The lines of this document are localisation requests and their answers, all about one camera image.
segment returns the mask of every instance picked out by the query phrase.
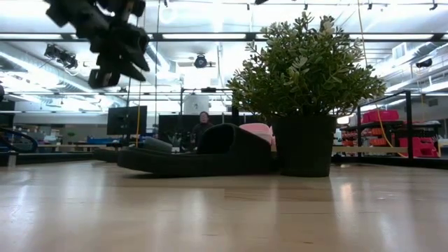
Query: green leafy plant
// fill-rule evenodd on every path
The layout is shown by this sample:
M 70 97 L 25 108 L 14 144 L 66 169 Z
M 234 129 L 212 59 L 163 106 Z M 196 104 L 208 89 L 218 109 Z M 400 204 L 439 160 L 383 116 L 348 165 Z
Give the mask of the green leafy plant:
M 384 93 L 382 81 L 372 76 L 372 66 L 359 63 L 364 58 L 361 42 L 351 42 L 341 28 L 334 28 L 331 16 L 321 17 L 318 30 L 310 28 L 313 19 L 303 12 L 293 24 L 262 28 L 266 48 L 248 43 L 250 59 L 227 84 L 234 91 L 234 106 L 264 119 L 344 116 L 361 99 Z
M 182 138 L 177 136 L 177 134 L 173 134 L 172 136 L 168 136 L 168 140 L 171 142 L 173 147 L 181 147 Z

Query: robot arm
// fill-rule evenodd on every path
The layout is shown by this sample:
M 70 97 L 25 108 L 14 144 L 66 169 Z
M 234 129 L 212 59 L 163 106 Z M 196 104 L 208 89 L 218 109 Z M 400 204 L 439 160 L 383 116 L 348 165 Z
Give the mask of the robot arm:
M 99 69 L 91 70 L 91 88 L 106 88 L 118 84 L 120 75 L 145 81 L 144 75 L 134 64 L 149 71 L 144 58 L 149 43 L 146 32 L 127 21 L 131 14 L 141 17 L 144 0 L 44 0 L 50 4 L 46 14 L 59 27 L 67 23 L 76 29 L 80 39 L 90 42 L 90 51 L 99 53 Z M 103 14 L 99 6 L 114 13 Z

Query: computer monitor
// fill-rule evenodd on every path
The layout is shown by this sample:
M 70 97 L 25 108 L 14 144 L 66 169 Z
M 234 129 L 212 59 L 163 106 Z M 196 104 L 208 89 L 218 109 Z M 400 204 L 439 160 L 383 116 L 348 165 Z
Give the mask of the computer monitor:
M 140 106 L 139 133 L 146 133 L 147 106 Z M 136 134 L 139 107 L 110 108 L 107 116 L 107 134 Z

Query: pink container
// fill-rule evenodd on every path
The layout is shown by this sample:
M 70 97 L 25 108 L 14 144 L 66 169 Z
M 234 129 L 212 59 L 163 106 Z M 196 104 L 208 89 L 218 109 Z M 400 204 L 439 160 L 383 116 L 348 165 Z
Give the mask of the pink container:
M 400 138 L 400 147 L 407 147 L 407 138 Z M 438 150 L 434 146 L 434 141 L 430 137 L 413 137 L 412 147 L 416 158 L 438 158 Z
M 379 114 L 381 116 L 381 121 L 383 122 L 397 121 L 399 118 L 397 110 L 380 110 Z M 379 122 L 378 112 L 376 109 L 363 114 L 362 123 L 374 122 Z

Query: person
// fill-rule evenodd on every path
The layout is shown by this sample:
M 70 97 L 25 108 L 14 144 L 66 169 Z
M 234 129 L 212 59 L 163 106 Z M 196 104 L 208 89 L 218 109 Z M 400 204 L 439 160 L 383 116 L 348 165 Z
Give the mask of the person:
M 191 144 L 194 147 L 197 147 L 202 135 L 211 126 L 213 125 L 209 122 L 209 114 L 205 111 L 201 112 L 199 114 L 199 123 L 193 127 L 193 131 L 191 132 Z

